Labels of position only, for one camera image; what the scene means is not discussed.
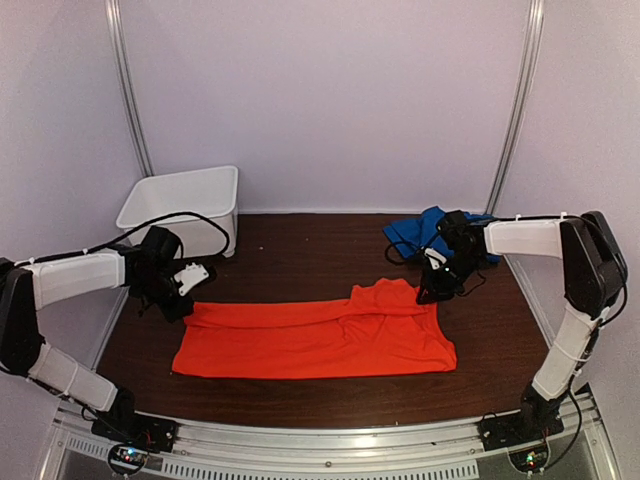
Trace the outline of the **orange t-shirt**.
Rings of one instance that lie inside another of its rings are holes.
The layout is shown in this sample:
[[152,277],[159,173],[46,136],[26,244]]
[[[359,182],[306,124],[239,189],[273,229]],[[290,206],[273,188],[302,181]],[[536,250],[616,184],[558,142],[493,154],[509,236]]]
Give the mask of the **orange t-shirt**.
[[346,299],[196,304],[172,370],[213,379],[311,380],[444,373],[454,344],[437,307],[404,279],[354,286]]

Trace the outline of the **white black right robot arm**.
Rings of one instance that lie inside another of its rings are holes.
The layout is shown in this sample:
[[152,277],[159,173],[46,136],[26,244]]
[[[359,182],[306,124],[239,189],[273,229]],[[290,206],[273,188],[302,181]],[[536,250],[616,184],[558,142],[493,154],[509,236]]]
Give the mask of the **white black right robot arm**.
[[596,330],[610,320],[609,311],[627,284],[628,268],[605,215],[593,210],[577,216],[470,220],[452,211],[437,223],[436,234],[453,254],[439,264],[425,261],[416,299],[419,304],[462,295],[467,279],[484,267],[489,256],[561,260],[565,313],[531,389],[546,402],[564,396],[587,360]]

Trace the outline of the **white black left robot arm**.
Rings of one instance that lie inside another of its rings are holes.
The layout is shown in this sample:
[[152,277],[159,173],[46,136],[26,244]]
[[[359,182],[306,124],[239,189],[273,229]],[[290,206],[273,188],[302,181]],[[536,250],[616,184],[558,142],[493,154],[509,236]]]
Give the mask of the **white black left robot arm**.
[[129,392],[99,375],[71,345],[97,343],[107,323],[106,298],[126,290],[175,322],[194,310],[192,290],[210,278],[201,264],[176,265],[179,237],[151,227],[143,242],[121,238],[48,257],[1,261],[1,368],[94,412],[123,444],[144,424],[122,406]]

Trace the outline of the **blue pleated skirt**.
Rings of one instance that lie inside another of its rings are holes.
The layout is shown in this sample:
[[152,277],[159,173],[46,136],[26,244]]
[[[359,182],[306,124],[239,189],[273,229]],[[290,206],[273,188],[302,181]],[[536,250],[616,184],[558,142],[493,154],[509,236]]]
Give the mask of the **blue pleated skirt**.
[[424,247],[432,248],[446,258],[454,252],[437,233],[436,225],[444,217],[445,211],[438,206],[424,210],[419,217],[397,220],[383,229],[389,241],[385,249],[385,259],[394,265],[402,265],[413,259]]

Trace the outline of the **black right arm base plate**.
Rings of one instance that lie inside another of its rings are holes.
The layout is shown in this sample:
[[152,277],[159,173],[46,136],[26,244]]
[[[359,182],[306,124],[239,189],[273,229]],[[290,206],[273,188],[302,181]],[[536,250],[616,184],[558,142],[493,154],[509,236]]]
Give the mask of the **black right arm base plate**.
[[546,436],[562,433],[564,424],[557,402],[525,400],[514,413],[483,416],[477,430],[484,450],[492,451],[541,441]]

